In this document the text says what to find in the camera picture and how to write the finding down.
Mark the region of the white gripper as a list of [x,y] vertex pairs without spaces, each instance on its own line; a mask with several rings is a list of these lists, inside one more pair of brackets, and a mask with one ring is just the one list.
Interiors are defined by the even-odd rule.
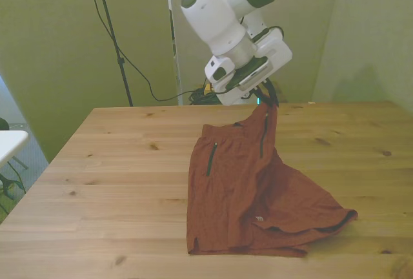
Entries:
[[253,39],[245,36],[236,47],[211,58],[213,93],[223,105],[255,95],[260,103],[279,106],[270,76],[292,59],[292,51],[283,41],[283,31],[266,28]]

